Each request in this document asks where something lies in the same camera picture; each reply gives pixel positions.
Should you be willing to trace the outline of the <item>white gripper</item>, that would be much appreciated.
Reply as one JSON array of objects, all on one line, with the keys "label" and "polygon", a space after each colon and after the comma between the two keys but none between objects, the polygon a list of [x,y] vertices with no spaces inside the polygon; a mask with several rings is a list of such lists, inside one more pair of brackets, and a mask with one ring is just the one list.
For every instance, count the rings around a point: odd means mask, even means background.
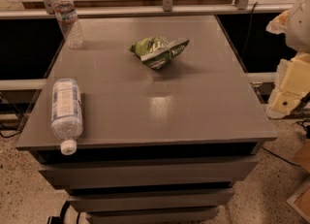
[{"label": "white gripper", "polygon": [[281,59],[274,84],[265,112],[268,117],[283,118],[310,92],[310,54],[298,52],[291,60]]}]

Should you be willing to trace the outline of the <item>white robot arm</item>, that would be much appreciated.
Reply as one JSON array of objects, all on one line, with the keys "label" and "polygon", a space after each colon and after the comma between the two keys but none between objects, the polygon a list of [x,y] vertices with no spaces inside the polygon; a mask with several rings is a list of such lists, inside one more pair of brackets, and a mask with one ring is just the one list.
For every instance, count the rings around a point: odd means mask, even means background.
[{"label": "white robot arm", "polygon": [[296,51],[292,59],[280,60],[265,110],[270,118],[282,118],[310,93],[310,0],[297,0],[272,20],[266,31],[284,33],[286,45]]}]

